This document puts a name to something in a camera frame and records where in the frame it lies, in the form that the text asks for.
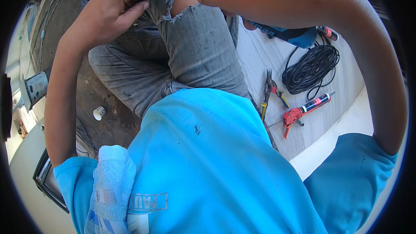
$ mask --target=red caulking gun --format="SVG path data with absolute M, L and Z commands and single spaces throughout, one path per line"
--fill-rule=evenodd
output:
M 290 126 L 294 123 L 299 124 L 299 126 L 303 127 L 304 124 L 301 123 L 299 121 L 299 118 L 305 116 L 306 114 L 314 111 L 315 109 L 321 107 L 322 105 L 324 105 L 325 103 L 328 103 L 331 101 L 331 96 L 334 95 L 335 91 L 332 92 L 331 94 L 325 93 L 324 95 L 317 97 L 316 99 L 312 100 L 311 102 L 306 103 L 305 105 L 301 106 L 301 107 L 295 107 L 292 108 L 291 110 L 289 110 L 288 112 L 286 112 L 283 115 L 283 119 L 271 124 L 268 127 L 272 127 L 276 124 L 279 124 L 280 122 L 283 122 L 283 126 L 286 128 L 283 136 L 285 139 L 288 139 L 288 133 L 289 133 L 289 129 Z

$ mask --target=coiled black cable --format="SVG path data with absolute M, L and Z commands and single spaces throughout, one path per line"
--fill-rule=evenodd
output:
M 302 56 L 299 62 L 288 67 L 290 58 L 298 47 L 289 55 L 282 74 L 282 82 L 290 94 L 294 95 L 309 90 L 307 99 L 310 101 L 318 94 L 321 87 L 328 86 L 334 80 L 336 72 L 335 66 L 340 61 L 340 53 L 330 44 L 327 38 L 325 39 L 327 44 L 325 44 L 324 39 L 322 39 L 322 45 L 315 42 L 315 47 L 309 48 L 309 51 Z M 332 69 L 334 70 L 332 79 L 322 85 L 324 77 Z M 309 98 L 309 94 L 316 88 L 315 95 Z

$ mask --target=metal rod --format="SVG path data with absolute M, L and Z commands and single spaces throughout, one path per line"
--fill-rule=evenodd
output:
M 274 123 L 274 124 L 271 124 L 270 126 L 267 126 L 266 128 L 273 127 L 274 125 L 277 125 L 277 124 L 279 124 L 279 123 L 281 123 L 281 122 L 283 122 L 283 120 L 279 120 L 278 122 L 276 122 L 276 123 Z

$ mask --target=paper cup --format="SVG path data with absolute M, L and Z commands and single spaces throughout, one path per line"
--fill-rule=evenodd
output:
M 105 115 L 105 108 L 103 106 L 99 106 L 94 110 L 93 115 L 96 120 L 100 121 L 102 117 Z

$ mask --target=gray jeans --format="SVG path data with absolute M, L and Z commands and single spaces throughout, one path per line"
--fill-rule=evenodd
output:
M 172 18 L 173 1 L 149 0 L 140 20 L 156 26 L 130 29 L 90 50 L 89 63 L 102 83 L 139 118 L 182 88 L 214 88 L 250 99 L 236 54 L 237 18 L 227 24 L 219 8 L 201 4 Z

